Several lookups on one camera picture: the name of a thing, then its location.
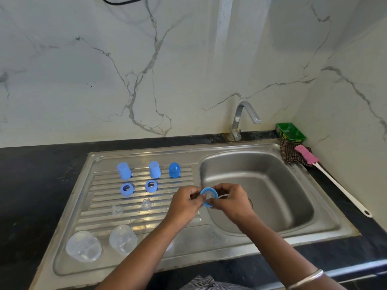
sink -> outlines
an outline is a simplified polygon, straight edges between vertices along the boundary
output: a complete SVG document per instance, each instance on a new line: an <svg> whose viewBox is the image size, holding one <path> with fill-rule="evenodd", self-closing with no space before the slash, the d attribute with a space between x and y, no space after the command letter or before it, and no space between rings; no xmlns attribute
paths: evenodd
<svg viewBox="0 0 387 290"><path fill-rule="evenodd" d="M299 245L358 235L332 200L297 164L283 163L279 140L90 153L74 186L57 229L41 261L31 289L81 287L102 281L124 257L109 245L109 235L129 225L138 242L165 217L173 194L183 185L213 186L220 182L242 185L254 211L289 244ZM158 190L145 191L148 164L158 161L162 175ZM130 197L120 194L117 165L127 162L134 186ZM170 178L168 166L177 162L181 176ZM149 198L152 207L143 211ZM122 215L112 215L112 205ZM101 256L80 263L65 252L68 239L88 230L102 245ZM251 240L222 211L202 206L194 219L175 237L157 271L259 253Z"/></svg>
<svg viewBox="0 0 387 290"><path fill-rule="evenodd" d="M203 187L222 182L240 184L254 212L274 231L302 226L313 217L305 188L281 159L267 151L231 151L205 158L201 164ZM222 230L240 233L222 211L209 209Z"/></svg>

blue plastic cap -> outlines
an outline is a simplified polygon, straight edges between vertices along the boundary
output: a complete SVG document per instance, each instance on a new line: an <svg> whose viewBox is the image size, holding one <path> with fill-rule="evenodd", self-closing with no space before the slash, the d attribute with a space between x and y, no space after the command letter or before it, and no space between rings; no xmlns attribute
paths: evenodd
<svg viewBox="0 0 387 290"><path fill-rule="evenodd" d="M212 198L219 198L216 190L211 188L211 187L203 188L202 191L200 192L200 194L201 195L209 195L209 194L211 194ZM210 205L207 201L204 201L203 205L208 207L208 208L212 207L212 205Z"/></svg>
<svg viewBox="0 0 387 290"><path fill-rule="evenodd" d="M129 169L127 163L119 163L117 165L117 170L119 171L122 180L128 180L132 176L132 171Z"/></svg>
<svg viewBox="0 0 387 290"><path fill-rule="evenodd" d="M134 187L130 183L124 183L120 188L120 192L123 196L131 196L134 192Z"/></svg>
<svg viewBox="0 0 387 290"><path fill-rule="evenodd" d="M179 177L181 173L180 165L178 163L172 163L168 169L168 173L172 178Z"/></svg>
<svg viewBox="0 0 387 290"><path fill-rule="evenodd" d="M158 162L153 161L149 163L149 174L151 175L152 179L157 179L161 176L160 166Z"/></svg>
<svg viewBox="0 0 387 290"><path fill-rule="evenodd" d="M157 182L156 180L148 180L146 183L145 183L145 190L147 192L155 192L157 190Z"/></svg>

black countertop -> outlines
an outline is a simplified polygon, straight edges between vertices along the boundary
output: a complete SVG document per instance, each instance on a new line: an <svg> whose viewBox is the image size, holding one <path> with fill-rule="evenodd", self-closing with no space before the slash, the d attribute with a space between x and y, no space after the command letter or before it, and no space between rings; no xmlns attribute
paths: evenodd
<svg viewBox="0 0 387 290"><path fill-rule="evenodd" d="M277 137L273 131L245 132L242 141ZM0 148L0 284L27 289L50 243L87 154L225 142L224 135L182 136ZM387 233L365 217L316 168L310 174L361 236L297 246L325 271L387 259ZM149 289L178 289L197 275L254 287L278 281L260 254L156 273Z"/></svg>

pink sponge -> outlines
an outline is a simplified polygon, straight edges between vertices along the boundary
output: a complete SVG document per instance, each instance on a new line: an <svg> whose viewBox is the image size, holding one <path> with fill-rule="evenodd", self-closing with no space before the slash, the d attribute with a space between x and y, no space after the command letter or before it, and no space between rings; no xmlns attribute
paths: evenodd
<svg viewBox="0 0 387 290"><path fill-rule="evenodd" d="M307 163L309 165L312 165L318 162L318 159L310 151L308 151L305 146L298 145L294 148L294 150L298 151L304 157L304 159L307 160Z"/></svg>

silver bracelet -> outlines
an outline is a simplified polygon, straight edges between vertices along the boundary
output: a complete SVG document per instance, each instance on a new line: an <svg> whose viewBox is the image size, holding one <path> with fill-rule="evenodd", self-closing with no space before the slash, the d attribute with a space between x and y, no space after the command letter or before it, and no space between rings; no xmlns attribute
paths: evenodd
<svg viewBox="0 0 387 290"><path fill-rule="evenodd" d="M313 281L313 280L315 280L317 278L320 278L323 274L324 274L324 271L321 270L321 269L318 269L316 272L314 272L313 274L307 276L305 279L302 279L301 281L299 281L299 282L297 282L297 283L295 283L293 285L290 285L287 288L287 290L292 290L292 289L297 288L297 287L299 287L299 286L301 286L301 285L303 285L305 283L308 283L308 282Z"/></svg>

